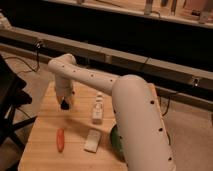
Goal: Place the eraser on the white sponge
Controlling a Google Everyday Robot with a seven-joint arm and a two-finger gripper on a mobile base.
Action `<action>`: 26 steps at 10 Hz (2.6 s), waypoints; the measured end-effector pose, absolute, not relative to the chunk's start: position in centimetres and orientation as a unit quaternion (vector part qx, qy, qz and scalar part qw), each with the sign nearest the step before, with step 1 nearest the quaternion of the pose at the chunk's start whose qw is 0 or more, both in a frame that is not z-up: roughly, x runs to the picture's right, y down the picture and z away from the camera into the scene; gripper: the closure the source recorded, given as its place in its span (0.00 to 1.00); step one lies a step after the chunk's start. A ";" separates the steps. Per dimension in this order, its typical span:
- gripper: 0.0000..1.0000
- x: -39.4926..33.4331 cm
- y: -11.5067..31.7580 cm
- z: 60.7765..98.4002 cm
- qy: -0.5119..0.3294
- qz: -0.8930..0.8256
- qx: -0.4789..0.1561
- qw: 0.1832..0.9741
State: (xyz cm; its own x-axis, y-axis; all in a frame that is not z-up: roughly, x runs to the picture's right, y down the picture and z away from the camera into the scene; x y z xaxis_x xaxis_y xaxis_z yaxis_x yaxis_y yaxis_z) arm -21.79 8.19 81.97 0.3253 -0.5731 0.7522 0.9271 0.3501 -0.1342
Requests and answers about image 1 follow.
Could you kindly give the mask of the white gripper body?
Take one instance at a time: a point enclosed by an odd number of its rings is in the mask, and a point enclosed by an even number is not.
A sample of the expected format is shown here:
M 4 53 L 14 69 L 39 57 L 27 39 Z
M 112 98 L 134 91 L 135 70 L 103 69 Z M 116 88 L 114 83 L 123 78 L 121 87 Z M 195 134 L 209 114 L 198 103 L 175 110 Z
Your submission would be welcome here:
M 71 80 L 55 80 L 56 98 L 59 104 L 65 101 L 68 105 L 73 103 L 73 83 Z

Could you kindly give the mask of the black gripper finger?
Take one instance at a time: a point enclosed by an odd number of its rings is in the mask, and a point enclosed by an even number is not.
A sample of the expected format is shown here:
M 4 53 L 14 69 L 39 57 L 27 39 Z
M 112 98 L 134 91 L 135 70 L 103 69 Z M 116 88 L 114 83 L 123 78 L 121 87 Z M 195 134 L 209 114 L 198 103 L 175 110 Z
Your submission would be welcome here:
M 60 104 L 60 108 L 62 110 L 69 110 L 70 109 L 70 106 L 69 106 L 69 103 L 66 102 L 65 100 L 62 100 L 61 104 Z

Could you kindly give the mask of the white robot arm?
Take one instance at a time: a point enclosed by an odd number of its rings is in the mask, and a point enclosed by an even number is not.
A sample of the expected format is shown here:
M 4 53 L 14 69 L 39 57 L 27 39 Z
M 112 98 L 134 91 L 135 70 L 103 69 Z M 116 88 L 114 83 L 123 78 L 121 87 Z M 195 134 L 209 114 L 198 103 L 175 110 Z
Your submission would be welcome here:
M 51 59 L 48 67 L 56 76 L 58 93 L 75 80 L 112 98 L 128 171 L 176 171 L 163 117 L 143 78 L 82 68 L 71 54 Z

